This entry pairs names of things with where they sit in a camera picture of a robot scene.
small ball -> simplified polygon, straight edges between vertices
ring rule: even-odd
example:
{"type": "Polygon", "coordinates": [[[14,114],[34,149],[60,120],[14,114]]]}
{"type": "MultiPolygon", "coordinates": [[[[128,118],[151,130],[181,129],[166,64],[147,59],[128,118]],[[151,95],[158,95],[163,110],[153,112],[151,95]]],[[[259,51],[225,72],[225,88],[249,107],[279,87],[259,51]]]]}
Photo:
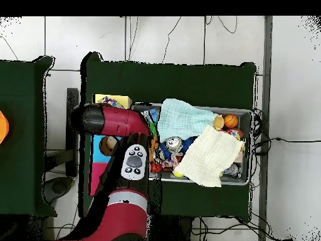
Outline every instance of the small ball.
{"type": "Polygon", "coordinates": [[[228,114],[224,117],[224,125],[229,129],[236,127],[238,124],[238,118],[233,114],[228,114]]]}

orange object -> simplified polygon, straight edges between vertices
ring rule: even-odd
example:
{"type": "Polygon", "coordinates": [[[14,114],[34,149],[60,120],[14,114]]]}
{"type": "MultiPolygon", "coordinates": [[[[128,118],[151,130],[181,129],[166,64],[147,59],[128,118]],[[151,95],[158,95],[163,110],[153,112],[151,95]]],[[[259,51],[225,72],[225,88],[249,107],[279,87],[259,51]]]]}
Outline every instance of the orange object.
{"type": "Polygon", "coordinates": [[[153,153],[155,148],[158,147],[157,138],[154,137],[151,142],[151,147],[149,147],[149,162],[154,162],[153,153]]]}
{"type": "Polygon", "coordinates": [[[237,124],[238,118],[235,115],[229,114],[224,117],[224,125],[229,129],[236,127],[237,124]]]}
{"type": "Polygon", "coordinates": [[[9,122],[7,118],[0,111],[0,144],[3,142],[4,138],[9,132],[9,122]]]}

gray plastic bin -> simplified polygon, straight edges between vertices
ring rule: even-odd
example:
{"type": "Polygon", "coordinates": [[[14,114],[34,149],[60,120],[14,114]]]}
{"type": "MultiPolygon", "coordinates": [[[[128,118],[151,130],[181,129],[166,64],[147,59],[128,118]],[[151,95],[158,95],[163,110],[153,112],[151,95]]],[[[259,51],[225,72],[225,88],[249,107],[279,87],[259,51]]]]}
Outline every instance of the gray plastic bin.
{"type": "MultiPolygon", "coordinates": [[[[157,109],[161,110],[161,104],[152,104],[150,106],[140,105],[142,103],[136,103],[132,106],[131,109],[142,112],[148,109],[157,109]]],[[[251,144],[253,142],[253,128],[254,128],[254,117],[253,113],[250,110],[245,109],[228,109],[228,108],[218,108],[218,107],[200,107],[195,106],[198,109],[210,110],[220,115],[234,114],[238,117],[238,125],[237,128],[241,129],[244,133],[243,141],[245,142],[245,152],[243,156],[243,162],[237,163],[241,167],[241,175],[239,178],[232,178],[231,176],[224,174],[221,177],[222,185],[246,185],[250,181],[250,173],[251,173],[251,144]]],[[[170,181],[170,182],[183,182],[183,183],[193,183],[192,180],[183,178],[176,178],[170,172],[161,172],[159,174],[149,173],[149,179],[157,179],[162,178],[162,181],[170,181]]]]}

red robot arm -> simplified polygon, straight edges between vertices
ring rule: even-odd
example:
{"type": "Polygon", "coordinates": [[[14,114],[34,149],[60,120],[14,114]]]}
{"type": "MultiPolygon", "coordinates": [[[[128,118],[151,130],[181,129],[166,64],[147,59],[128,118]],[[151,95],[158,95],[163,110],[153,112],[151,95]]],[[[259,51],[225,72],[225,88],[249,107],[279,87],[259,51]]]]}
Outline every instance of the red robot arm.
{"type": "Polygon", "coordinates": [[[103,189],[71,234],[56,241],[145,241],[149,130],[140,113],[86,104],[71,113],[78,132],[122,136],[101,180],[103,189]]]}

green table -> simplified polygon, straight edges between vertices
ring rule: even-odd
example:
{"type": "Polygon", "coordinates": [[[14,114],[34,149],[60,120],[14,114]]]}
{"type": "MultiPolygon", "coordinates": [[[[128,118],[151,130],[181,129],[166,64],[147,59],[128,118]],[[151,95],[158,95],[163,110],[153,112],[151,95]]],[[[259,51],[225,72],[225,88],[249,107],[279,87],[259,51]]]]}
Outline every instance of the green table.
{"type": "MultiPolygon", "coordinates": [[[[81,65],[82,100],[93,94],[128,95],[133,102],[162,103],[177,98],[197,106],[253,108],[256,67],[226,65],[173,65],[136,62],[102,62],[89,53],[81,65]]],[[[84,212],[88,196],[90,136],[85,141],[84,212]]],[[[155,182],[150,182],[151,189],[155,182]]],[[[249,184],[205,188],[196,184],[163,182],[162,215],[236,216],[248,220],[249,184]]]]}
{"type": "Polygon", "coordinates": [[[0,61],[0,110],[9,133],[0,144],[0,214],[55,216],[41,196],[45,172],[43,80],[53,58],[0,61]]]}

